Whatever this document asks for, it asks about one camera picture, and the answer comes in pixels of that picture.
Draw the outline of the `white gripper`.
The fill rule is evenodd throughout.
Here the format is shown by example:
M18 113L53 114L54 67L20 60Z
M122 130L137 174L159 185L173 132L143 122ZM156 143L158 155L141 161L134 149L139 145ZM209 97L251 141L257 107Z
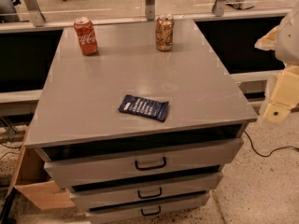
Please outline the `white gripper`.
M275 49L278 60L291 65L299 64L299 2L281 20L278 27L257 40L254 48L265 51ZM299 66L288 66L276 76L263 119L280 124L298 104Z

